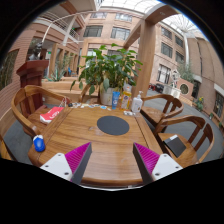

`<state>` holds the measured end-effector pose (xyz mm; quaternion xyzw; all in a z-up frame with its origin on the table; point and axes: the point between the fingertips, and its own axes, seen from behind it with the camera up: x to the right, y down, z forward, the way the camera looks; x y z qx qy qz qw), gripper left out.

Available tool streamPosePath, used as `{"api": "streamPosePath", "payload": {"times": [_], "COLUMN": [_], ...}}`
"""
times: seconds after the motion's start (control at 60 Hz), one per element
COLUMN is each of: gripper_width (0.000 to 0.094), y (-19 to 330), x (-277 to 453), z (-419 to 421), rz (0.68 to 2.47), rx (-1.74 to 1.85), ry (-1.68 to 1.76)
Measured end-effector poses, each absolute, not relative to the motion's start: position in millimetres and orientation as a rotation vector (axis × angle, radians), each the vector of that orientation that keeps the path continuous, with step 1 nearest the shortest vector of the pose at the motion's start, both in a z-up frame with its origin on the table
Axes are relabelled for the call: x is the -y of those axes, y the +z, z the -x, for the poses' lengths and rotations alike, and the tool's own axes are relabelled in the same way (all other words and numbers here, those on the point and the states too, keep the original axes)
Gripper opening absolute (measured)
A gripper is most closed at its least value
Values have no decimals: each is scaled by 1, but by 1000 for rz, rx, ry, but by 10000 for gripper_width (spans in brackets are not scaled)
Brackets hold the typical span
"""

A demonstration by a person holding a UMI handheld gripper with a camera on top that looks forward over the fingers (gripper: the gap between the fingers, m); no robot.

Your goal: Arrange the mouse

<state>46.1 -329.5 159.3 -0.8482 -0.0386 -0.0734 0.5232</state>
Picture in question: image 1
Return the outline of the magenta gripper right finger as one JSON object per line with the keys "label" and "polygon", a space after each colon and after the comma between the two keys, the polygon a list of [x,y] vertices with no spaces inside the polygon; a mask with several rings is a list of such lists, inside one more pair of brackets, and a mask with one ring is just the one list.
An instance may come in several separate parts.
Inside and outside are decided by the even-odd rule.
{"label": "magenta gripper right finger", "polygon": [[182,167],[168,154],[159,155],[138,143],[133,144],[133,154],[144,185],[182,169]]}

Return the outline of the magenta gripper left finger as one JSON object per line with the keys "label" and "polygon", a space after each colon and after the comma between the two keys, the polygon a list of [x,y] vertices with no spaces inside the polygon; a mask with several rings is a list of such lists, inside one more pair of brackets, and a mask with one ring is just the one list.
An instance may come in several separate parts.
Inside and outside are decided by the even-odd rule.
{"label": "magenta gripper left finger", "polygon": [[92,144],[86,143],[66,154],[57,153],[41,169],[79,185],[91,153]]}

